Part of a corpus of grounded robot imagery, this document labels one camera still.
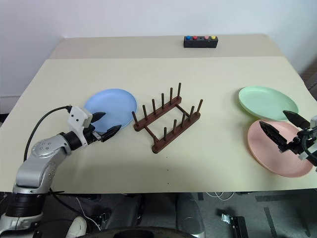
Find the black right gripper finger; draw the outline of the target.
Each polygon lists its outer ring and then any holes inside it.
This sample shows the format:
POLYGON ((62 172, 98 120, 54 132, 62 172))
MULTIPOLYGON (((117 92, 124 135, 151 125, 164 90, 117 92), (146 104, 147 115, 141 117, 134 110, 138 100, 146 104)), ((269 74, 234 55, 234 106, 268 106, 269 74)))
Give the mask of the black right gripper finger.
POLYGON ((262 120, 259 122, 259 124, 266 136, 269 137, 278 146, 278 148, 283 148, 287 145, 287 140, 275 127, 262 120))
POLYGON ((310 122, 301 117, 299 114, 287 110, 284 110, 283 113, 287 117, 287 119, 296 127, 299 127, 301 129, 310 128, 310 122))

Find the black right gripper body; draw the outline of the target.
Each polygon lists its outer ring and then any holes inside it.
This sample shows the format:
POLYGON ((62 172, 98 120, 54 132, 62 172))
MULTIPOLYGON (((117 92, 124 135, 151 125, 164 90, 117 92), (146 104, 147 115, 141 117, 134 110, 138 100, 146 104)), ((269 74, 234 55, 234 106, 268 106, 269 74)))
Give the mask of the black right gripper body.
POLYGON ((277 136, 278 148, 280 152, 285 152, 287 150, 292 151, 294 154, 300 155, 305 152, 307 155, 313 152, 309 149, 313 148, 313 145, 317 142, 317 128, 301 130, 297 133, 297 136, 293 138, 291 142, 287 140, 280 134, 277 136))

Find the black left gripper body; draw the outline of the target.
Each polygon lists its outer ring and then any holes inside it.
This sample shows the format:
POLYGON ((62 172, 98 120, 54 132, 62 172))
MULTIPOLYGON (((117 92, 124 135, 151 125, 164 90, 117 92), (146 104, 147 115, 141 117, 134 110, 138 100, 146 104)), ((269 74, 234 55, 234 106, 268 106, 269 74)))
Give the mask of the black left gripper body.
POLYGON ((95 141, 102 141, 101 135, 95 131, 95 127, 92 124, 83 129, 83 135, 88 145, 95 141))

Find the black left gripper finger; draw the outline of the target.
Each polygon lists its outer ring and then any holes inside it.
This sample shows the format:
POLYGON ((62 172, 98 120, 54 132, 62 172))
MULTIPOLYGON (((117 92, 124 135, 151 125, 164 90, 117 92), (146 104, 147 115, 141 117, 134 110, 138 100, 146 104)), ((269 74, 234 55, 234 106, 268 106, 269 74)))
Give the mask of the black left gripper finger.
POLYGON ((100 137, 101 137, 100 141, 101 142, 107 141, 108 139, 115 136, 119 132, 120 129, 121 129, 121 125, 116 125, 116 126, 111 127, 105 133, 100 135, 100 137))
POLYGON ((105 116, 106 113, 105 112, 96 112, 92 114, 92 119, 91 119, 91 123, 94 123, 98 120, 100 120, 103 116, 105 116))

